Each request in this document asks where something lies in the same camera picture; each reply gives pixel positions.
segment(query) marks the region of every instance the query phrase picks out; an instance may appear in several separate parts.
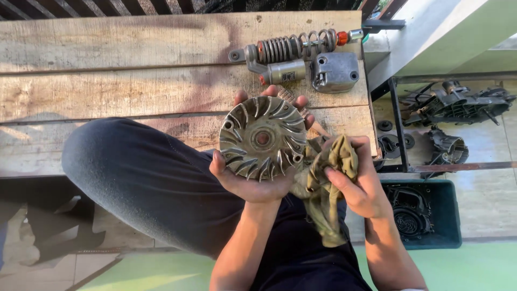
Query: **hand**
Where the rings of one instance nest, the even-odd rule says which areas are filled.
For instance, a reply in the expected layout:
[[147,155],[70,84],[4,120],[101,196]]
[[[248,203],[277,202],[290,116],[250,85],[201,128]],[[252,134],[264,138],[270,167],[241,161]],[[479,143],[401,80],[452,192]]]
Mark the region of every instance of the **hand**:
[[[330,167],[325,169],[328,180],[343,193],[346,204],[355,213],[373,219],[393,217],[391,204],[373,166],[370,139],[366,136],[349,137],[348,139],[359,160],[357,182],[352,183],[346,175]],[[332,142],[329,140],[324,147],[330,144]]]
[[[278,89],[275,85],[269,86],[268,89],[262,92],[262,95],[267,96],[276,97],[277,94]],[[240,90],[235,96],[233,105],[237,106],[247,99],[248,94],[243,90]],[[298,110],[302,110],[308,102],[309,101],[305,96],[299,96],[293,105],[298,108]],[[307,114],[305,117],[305,128],[308,130],[311,128],[313,123],[314,116],[312,114]],[[221,155],[221,152],[215,150],[212,163],[210,164],[210,172],[216,176],[226,190],[251,203],[273,202],[282,199],[282,197],[284,197],[291,188],[291,185],[294,182],[294,175],[296,173],[296,169],[294,167],[289,167],[285,176],[276,176],[273,181],[266,180],[259,183],[257,180],[250,179],[247,181],[246,178],[242,176],[236,176],[235,173],[228,169],[225,164],[226,161]]]

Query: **metal rack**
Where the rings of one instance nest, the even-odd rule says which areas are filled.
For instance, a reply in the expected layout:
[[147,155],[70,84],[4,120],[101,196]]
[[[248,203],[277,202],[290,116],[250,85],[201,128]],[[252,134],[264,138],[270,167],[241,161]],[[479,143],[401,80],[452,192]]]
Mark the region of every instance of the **metal rack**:
[[420,173],[420,172],[456,172],[469,170],[490,170],[517,168],[517,162],[492,162],[492,163],[466,163],[452,165],[416,165],[412,166],[407,158],[407,149],[404,142],[404,127],[400,115],[399,97],[397,95],[397,85],[414,83],[436,83],[445,81],[484,81],[484,80],[517,80],[517,71],[503,72],[481,72],[466,74],[445,74],[445,75],[421,75],[391,77],[381,86],[372,91],[372,102],[379,99],[384,94],[390,92],[391,104],[393,105],[393,116],[397,128],[399,139],[400,159],[398,165],[388,165],[382,167],[379,173]]

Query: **olive green cloth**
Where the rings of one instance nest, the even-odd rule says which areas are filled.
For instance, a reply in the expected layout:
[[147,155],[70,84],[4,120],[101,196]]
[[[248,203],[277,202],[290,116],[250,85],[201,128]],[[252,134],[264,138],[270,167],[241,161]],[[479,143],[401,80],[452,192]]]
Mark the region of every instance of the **olive green cloth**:
[[346,243],[346,236],[339,225],[337,208],[338,201],[344,199],[344,196],[327,179],[324,169],[331,167],[355,181],[358,162],[355,150],[346,136],[339,136],[331,147],[322,150],[326,139],[317,137],[308,140],[291,193],[303,200],[307,214],[322,236],[323,245],[333,248]]

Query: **variator pulley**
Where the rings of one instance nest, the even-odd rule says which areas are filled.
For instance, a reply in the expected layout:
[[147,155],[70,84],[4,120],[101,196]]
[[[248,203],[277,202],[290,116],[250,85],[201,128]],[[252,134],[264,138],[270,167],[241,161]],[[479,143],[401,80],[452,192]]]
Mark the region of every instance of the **variator pulley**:
[[289,102],[250,98],[226,116],[219,133],[226,165],[247,179],[272,179],[300,163],[307,140],[304,119]]

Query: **black plastic bin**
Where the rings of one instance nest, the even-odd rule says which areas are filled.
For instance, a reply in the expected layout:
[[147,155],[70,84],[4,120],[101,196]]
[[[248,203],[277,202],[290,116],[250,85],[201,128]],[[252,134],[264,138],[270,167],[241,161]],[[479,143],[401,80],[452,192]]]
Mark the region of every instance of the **black plastic bin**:
[[449,180],[381,180],[383,187],[411,187],[430,206],[433,232],[419,236],[401,235],[407,250],[457,249],[462,244],[460,214],[454,184]]

